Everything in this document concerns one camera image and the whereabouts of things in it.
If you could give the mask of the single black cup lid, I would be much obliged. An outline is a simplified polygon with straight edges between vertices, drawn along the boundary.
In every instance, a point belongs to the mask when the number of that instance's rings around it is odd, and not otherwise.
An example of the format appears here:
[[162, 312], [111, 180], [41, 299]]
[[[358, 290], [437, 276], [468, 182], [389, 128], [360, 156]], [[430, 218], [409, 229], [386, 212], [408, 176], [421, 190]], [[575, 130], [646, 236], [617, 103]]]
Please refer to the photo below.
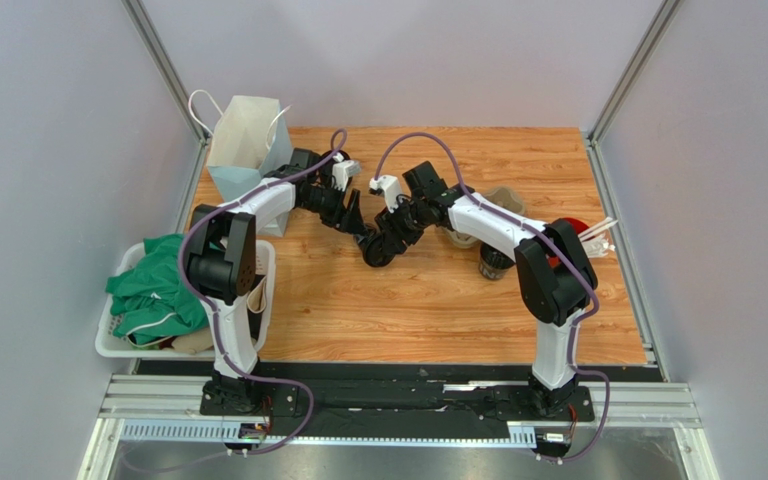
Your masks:
[[389, 265], [396, 256], [394, 241], [395, 237], [390, 232], [367, 228], [358, 236], [357, 244], [368, 266], [382, 268]]

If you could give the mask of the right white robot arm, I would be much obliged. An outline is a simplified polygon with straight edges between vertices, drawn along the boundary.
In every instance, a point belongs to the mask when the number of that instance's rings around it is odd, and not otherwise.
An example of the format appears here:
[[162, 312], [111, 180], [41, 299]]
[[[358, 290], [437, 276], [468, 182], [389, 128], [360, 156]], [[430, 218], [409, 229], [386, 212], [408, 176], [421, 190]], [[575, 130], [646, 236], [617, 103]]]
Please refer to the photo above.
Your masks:
[[422, 237], [429, 226], [478, 239], [503, 268], [517, 271], [521, 297], [538, 322], [536, 358], [529, 377], [527, 405], [548, 418], [566, 409], [577, 386], [572, 366], [572, 329], [593, 303], [596, 274], [573, 226], [566, 220], [543, 223], [508, 212], [464, 185], [448, 187], [429, 162], [399, 179], [381, 175], [369, 183], [385, 201], [376, 216], [377, 233], [362, 244], [371, 267], [388, 265]]

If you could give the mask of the white paper bag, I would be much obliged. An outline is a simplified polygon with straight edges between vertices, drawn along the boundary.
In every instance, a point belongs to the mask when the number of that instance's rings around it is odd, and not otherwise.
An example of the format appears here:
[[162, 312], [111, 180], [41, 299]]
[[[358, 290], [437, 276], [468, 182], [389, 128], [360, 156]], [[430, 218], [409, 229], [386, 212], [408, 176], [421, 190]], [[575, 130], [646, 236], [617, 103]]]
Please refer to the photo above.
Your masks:
[[[197, 94], [206, 95], [218, 120], [210, 126], [194, 111]], [[284, 116], [288, 109], [270, 97], [235, 95], [221, 107], [200, 89], [188, 98], [190, 118], [210, 136], [206, 170], [222, 200], [251, 191], [266, 174], [286, 165], [293, 153]]]

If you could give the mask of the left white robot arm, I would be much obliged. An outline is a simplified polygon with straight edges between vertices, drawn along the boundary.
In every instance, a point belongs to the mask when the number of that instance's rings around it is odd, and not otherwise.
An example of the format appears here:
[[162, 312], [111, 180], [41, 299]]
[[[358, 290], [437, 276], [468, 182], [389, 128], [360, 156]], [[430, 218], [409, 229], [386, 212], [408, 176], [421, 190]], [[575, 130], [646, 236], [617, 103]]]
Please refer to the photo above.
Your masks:
[[196, 208], [179, 254], [184, 285], [201, 301], [215, 349], [206, 399], [260, 404], [269, 379], [254, 375], [265, 340], [274, 289], [274, 268], [258, 273], [261, 228], [296, 208], [317, 214], [338, 232], [365, 240], [372, 234], [349, 187], [358, 163], [342, 150], [326, 154], [295, 149], [286, 165], [268, 173], [250, 191], [219, 206]]

